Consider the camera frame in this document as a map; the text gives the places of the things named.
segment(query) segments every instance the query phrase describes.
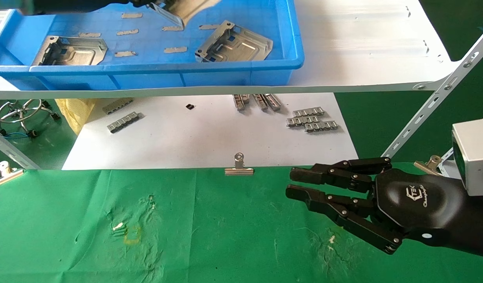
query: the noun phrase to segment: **metal clip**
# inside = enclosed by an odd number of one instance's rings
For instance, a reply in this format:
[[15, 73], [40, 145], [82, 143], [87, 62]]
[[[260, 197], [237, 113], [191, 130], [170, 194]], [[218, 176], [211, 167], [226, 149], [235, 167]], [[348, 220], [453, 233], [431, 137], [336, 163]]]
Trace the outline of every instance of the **metal clip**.
[[23, 169], [17, 170], [17, 168], [10, 168], [8, 161], [0, 162], [0, 172], [0, 185], [23, 175]]
[[243, 153], [239, 152], [234, 155], [234, 168], [224, 169], [224, 174], [226, 176], [252, 176], [254, 169], [243, 167]]
[[427, 163], [422, 163], [420, 161], [415, 161], [414, 166], [426, 174], [442, 176], [441, 173], [437, 172], [437, 166], [442, 162], [442, 158], [438, 155], [432, 155]]

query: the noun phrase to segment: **white table surface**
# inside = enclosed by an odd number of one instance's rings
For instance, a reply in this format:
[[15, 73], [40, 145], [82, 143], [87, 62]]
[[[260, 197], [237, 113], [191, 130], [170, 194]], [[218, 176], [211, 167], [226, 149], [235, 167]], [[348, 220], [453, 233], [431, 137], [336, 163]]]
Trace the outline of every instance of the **white table surface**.
[[[277, 95], [283, 108], [265, 113], [251, 98], [238, 112], [231, 95], [137, 98], [111, 115], [100, 100], [80, 132], [63, 170], [233, 167], [234, 154], [245, 166], [311, 165], [356, 159], [357, 153], [332, 93]], [[194, 104], [193, 110], [185, 106]], [[307, 134], [289, 129], [292, 111], [322, 106], [337, 131]], [[107, 125], [131, 113], [145, 118], [116, 134]]]

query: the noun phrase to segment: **metal connector part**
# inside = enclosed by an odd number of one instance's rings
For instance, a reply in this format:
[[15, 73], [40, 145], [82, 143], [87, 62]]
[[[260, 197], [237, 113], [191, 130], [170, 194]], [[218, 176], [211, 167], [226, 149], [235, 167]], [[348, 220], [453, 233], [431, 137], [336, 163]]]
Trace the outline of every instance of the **metal connector part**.
[[242, 96], [239, 94], [233, 95], [234, 105], [238, 111], [242, 111], [245, 109], [245, 104], [243, 103]]
[[271, 107], [273, 111], [279, 111], [282, 108], [281, 102], [274, 96], [272, 93], [267, 93], [264, 95], [266, 98], [266, 102]]
[[308, 117], [294, 117], [287, 119], [287, 127], [299, 127], [303, 126], [304, 124], [311, 124], [311, 123], [318, 123], [320, 119], [317, 116], [308, 116]]
[[112, 114], [119, 109], [127, 106], [128, 104], [132, 103], [134, 101], [133, 98], [120, 98], [116, 100], [115, 102], [112, 102], [111, 104], [102, 107], [102, 110], [104, 111], [105, 114], [109, 115]]
[[326, 112], [322, 109], [322, 107], [313, 107], [313, 108], [292, 111], [292, 114], [294, 114], [294, 117], [322, 116], [325, 113]]
[[239, 152], [234, 155], [234, 168], [224, 169], [226, 176], [251, 176], [254, 175], [253, 168], [243, 167], [243, 153]]
[[254, 97], [257, 105], [259, 105], [262, 111], [268, 110], [268, 102], [266, 102], [266, 98], [263, 94], [253, 94], [252, 96]]
[[318, 122], [304, 125], [305, 132], [328, 131], [337, 129], [338, 126], [335, 121]]
[[114, 134], [115, 132], [120, 131], [124, 127], [127, 127], [128, 125], [132, 124], [133, 122], [140, 120], [141, 118], [143, 118], [142, 113], [137, 114], [136, 112], [132, 112], [124, 116], [123, 118], [117, 120], [116, 122], [108, 125], [107, 128], [111, 133]]

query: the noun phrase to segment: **stamped metal component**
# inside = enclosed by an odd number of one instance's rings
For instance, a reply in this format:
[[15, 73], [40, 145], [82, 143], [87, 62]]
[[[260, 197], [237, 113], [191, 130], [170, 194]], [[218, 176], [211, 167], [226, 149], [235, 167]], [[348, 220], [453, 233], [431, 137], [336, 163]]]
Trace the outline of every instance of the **stamped metal component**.
[[273, 49], [273, 41], [224, 21], [196, 50], [198, 62], [261, 61]]
[[79, 37], [100, 37], [102, 34], [101, 33], [96, 33], [96, 32], [80, 32], [78, 33]]
[[187, 52], [187, 46], [165, 48], [165, 50], [163, 52], [164, 53], [181, 53], [181, 52]]
[[268, 110], [268, 102], [266, 102], [266, 98], [264, 97], [263, 94], [253, 94], [253, 96], [257, 102], [257, 105], [261, 107], [262, 111]]
[[109, 115], [112, 114], [119, 109], [127, 106], [128, 104], [132, 103], [134, 101], [133, 98], [120, 98], [116, 100], [115, 102], [112, 102], [111, 104], [102, 107], [102, 110], [104, 111], [105, 114]]
[[185, 27], [196, 14], [218, 2], [220, 0], [156, 0], [147, 4], [147, 7], [175, 25]]
[[292, 114], [294, 114], [294, 117], [322, 116], [325, 114], [325, 111], [322, 109], [322, 107], [313, 107], [292, 111]]
[[105, 53], [101, 38], [47, 36], [32, 66], [97, 65]]
[[214, 30], [217, 29], [220, 25], [200, 25], [200, 30]]
[[183, 31], [183, 27], [177, 27], [177, 26], [170, 26], [170, 27], [163, 27], [161, 29], [162, 31]]
[[123, 13], [121, 18], [142, 18], [143, 13]]
[[128, 35], [128, 34], [136, 34], [136, 33], [139, 33], [139, 29], [118, 31], [116, 35]]
[[254, 175], [253, 168], [243, 167], [243, 153], [239, 152], [234, 155], [234, 168], [224, 169], [226, 176], [249, 176]]
[[143, 118], [142, 113], [137, 114], [136, 112], [132, 112], [124, 116], [123, 118], [117, 120], [116, 122], [108, 125], [107, 128], [111, 133], [114, 134], [115, 132], [120, 131], [124, 127], [132, 124], [133, 122], [140, 120], [141, 118]]
[[234, 105], [236, 106], [236, 109], [238, 109], [238, 111], [242, 111], [243, 109], [245, 109], [245, 103], [243, 102], [243, 98], [241, 95], [239, 94], [233, 95], [233, 100], [234, 100]]
[[328, 131], [337, 130], [338, 126], [335, 121], [318, 122], [311, 124], [304, 124], [305, 132]]
[[427, 163], [422, 163], [420, 161], [415, 161], [414, 166], [426, 174], [431, 175], [439, 175], [442, 176], [441, 173], [437, 172], [437, 166], [442, 162], [442, 158], [438, 155], [432, 155], [430, 160]]
[[250, 95], [248, 94], [242, 94], [241, 95], [241, 100], [243, 100], [244, 104], [248, 104], [250, 102]]
[[273, 111], [279, 111], [282, 107], [281, 102], [278, 101], [276, 96], [272, 93], [267, 93], [264, 95], [266, 98], [266, 102], [268, 102], [268, 105], [271, 107]]
[[128, 56], [137, 56], [137, 53], [133, 51], [121, 51], [121, 52], [114, 53], [114, 57], [128, 57]]
[[308, 116], [308, 117], [294, 117], [287, 119], [287, 127], [299, 127], [303, 126], [304, 124], [311, 124], [311, 123], [318, 123], [320, 119], [317, 116]]

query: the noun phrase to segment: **green floor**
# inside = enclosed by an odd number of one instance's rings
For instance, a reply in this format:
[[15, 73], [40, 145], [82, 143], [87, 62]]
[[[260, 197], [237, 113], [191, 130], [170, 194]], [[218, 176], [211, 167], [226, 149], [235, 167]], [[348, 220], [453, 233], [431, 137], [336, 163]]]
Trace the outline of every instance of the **green floor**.
[[[483, 32], [483, 0], [421, 0], [421, 3], [451, 59], [459, 60]], [[337, 102], [358, 155], [361, 158], [380, 156], [431, 93], [337, 94]], [[35, 140], [14, 140], [13, 143], [42, 168], [59, 169], [76, 136], [65, 121], [57, 123], [45, 113], [40, 115], [28, 125], [40, 131], [41, 136]], [[444, 154], [450, 147], [453, 123], [482, 117], [483, 59], [401, 148], [394, 160], [424, 161], [432, 154]], [[12, 127], [6, 129], [8, 132], [14, 130]], [[8, 158], [0, 152], [0, 161], [4, 159]]]

